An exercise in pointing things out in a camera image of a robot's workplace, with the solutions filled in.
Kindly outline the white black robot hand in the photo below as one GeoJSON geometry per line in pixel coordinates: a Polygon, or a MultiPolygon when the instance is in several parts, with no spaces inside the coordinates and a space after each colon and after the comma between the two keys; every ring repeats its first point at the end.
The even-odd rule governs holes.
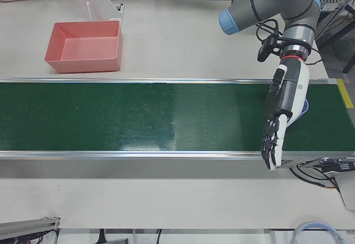
{"type": "Polygon", "coordinates": [[[286,129],[308,110],[310,71],[295,55],[280,60],[265,101],[261,155],[269,170],[281,166],[286,129]]]}

